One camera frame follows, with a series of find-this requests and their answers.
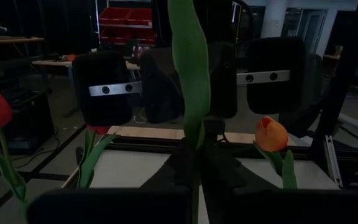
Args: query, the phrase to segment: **red storage bin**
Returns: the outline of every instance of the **red storage bin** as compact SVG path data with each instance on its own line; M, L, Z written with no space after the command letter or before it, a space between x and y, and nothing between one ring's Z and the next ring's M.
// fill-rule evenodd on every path
M152 45L155 41L155 33L153 29L134 29L132 38L139 40L140 44Z
M151 9L132 9L127 18L129 25L152 26Z
M101 40L115 44L125 44L131 37L131 30L125 27L110 27L100 35Z
M126 24L126 19L131 13L130 8L107 7L99 17L99 23L103 25Z

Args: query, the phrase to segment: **white table surface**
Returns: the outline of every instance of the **white table surface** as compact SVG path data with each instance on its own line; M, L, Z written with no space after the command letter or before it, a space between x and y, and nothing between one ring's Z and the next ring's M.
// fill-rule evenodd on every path
M95 173L91 187L140 187L159 170L168 157L168 154L148 152L104 151L94 169ZM238 160L242 165L265 180L277 187L282 186L281 178L274 172L266 160ZM295 175L299 189L339 189L338 186L311 161L295 161ZM198 222L200 224L209 223L201 186Z

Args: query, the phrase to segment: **black foam block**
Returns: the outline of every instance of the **black foam block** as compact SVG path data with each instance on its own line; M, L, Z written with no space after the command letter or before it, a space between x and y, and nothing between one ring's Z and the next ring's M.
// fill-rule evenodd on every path
M237 76L234 49L226 43L208 44L211 82L210 115L231 118L237 113ZM172 59L172 49L152 49L143 54L143 100L150 123L175 119L184 112L179 75Z
M132 118L128 95L90 96L89 87L128 82L129 72L116 51L79 55L73 61L73 81L84 120L91 126L112 126Z
M272 37L253 41L247 52L249 72L291 70L288 82L247 85L249 108L258 114L294 111L302 101L305 44L298 37Z

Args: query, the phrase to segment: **floor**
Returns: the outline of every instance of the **floor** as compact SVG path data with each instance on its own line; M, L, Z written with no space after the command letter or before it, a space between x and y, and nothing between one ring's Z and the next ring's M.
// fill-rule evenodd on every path
M29 77L23 80L25 86L31 86L33 89L42 87L39 77ZM84 121L80 113L75 113L69 118L62 115L69 111L75 104L73 92L70 88L70 82L67 77L55 77L51 80L53 93L49 96L50 111L54 125L58 128L57 139L51 138L44 144L44 149L39 156L25 157L14 161L15 166L21 166L26 162L30 162L18 169L22 176L28 182L29 198L51 190L59 188L68 176L76 168L75 149L82 146L84 142ZM226 121L226 131L240 133L254 133L256 123L264 115L254 114L248 110L246 101L246 87L238 89L239 107L237 115ZM358 119L358 100L346 99L342 107L342 113ZM142 111L135 110L137 122L142 121ZM270 114L271 117L277 119L277 114ZM138 124L135 121L128 123L128 126L154 126L158 128L181 128L182 119L171 121L166 124ZM311 130L317 127L318 121L312 125ZM356 135L358 130L352 127L346 127ZM358 140L348 135L345 131L339 130L334 137L336 140L348 144L352 147L358 147ZM0 223L25 223L22 218L22 212L18 206L18 201L12 197L9 189L0 177Z

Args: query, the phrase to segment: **orange tulip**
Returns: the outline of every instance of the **orange tulip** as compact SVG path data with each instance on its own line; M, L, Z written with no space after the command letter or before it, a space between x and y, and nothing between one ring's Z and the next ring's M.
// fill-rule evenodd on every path
M280 123L266 116L257 125L255 141L264 151L279 151L288 144L288 132Z

